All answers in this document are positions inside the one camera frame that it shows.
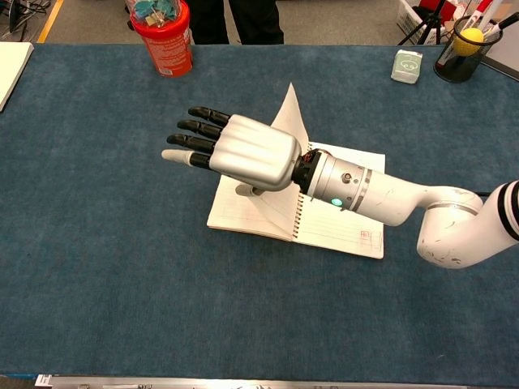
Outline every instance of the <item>notebook page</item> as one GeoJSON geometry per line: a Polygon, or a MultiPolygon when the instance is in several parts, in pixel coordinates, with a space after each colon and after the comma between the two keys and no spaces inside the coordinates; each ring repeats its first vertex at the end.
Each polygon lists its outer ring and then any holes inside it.
{"type": "Polygon", "coordinates": [[[13,92],[34,47],[29,42],[0,42],[0,112],[13,92]]]}
{"type": "MultiPolygon", "coordinates": [[[[290,84],[272,127],[293,135],[307,149],[308,134],[302,122],[294,86],[290,84]]],[[[291,184],[279,192],[242,197],[235,193],[241,182],[222,177],[209,214],[208,226],[258,233],[291,240],[298,206],[299,187],[291,184]]]]}
{"type": "MultiPolygon", "coordinates": [[[[311,148],[323,148],[337,158],[381,173],[385,169],[383,154],[322,143],[311,143],[311,148]]],[[[381,259],[384,256],[384,225],[350,211],[341,211],[332,204],[312,201],[304,195],[301,224],[294,242],[381,259]]]]}

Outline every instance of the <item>red plastic cup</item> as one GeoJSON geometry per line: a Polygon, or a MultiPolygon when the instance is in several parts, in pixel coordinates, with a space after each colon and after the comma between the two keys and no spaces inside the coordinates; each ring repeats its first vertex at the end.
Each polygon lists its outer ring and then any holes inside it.
{"type": "Polygon", "coordinates": [[[189,7],[180,2],[180,13],[175,21],[163,27],[142,24],[132,13],[131,23],[143,39],[157,71],[165,77],[185,75],[193,67],[191,38],[189,36],[189,7]]]}

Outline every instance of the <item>person's leg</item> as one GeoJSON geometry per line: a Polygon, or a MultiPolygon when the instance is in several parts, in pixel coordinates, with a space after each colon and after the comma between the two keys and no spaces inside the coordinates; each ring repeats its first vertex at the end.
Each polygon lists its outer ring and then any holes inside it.
{"type": "Polygon", "coordinates": [[[229,44],[223,0],[186,0],[191,13],[189,27],[197,45],[229,44]]]}
{"type": "Polygon", "coordinates": [[[229,4],[243,45],[284,43],[275,0],[229,0],[229,4]]]}

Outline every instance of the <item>white robotic arm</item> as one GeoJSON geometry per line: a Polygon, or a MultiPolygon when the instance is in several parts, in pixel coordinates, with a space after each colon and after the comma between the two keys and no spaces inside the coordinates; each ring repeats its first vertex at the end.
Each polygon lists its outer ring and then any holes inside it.
{"type": "Polygon", "coordinates": [[[483,204],[468,190],[406,182],[324,150],[301,155],[292,135],[250,118],[201,107],[189,113],[215,125],[182,121],[178,126],[211,140],[171,135],[168,143],[194,152],[164,150],[167,160],[236,178],[257,195],[295,182],[314,199],[391,226],[402,224],[416,207],[425,208],[417,250],[440,267],[468,267],[519,243],[519,181],[499,186],[483,204]]]}

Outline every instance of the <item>pen holder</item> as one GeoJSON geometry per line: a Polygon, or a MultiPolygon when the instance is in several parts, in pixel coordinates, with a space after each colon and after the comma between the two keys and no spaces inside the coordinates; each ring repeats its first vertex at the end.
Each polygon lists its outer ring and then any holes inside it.
{"type": "Polygon", "coordinates": [[[130,14],[157,71],[178,77],[192,68],[189,7],[184,1],[141,0],[130,14]]]}
{"type": "Polygon", "coordinates": [[[476,28],[464,31],[463,27],[469,18],[460,18],[454,24],[453,33],[434,65],[435,73],[451,83],[468,80],[488,50],[503,36],[503,32],[499,31],[481,39],[483,32],[475,31],[476,28]]]}

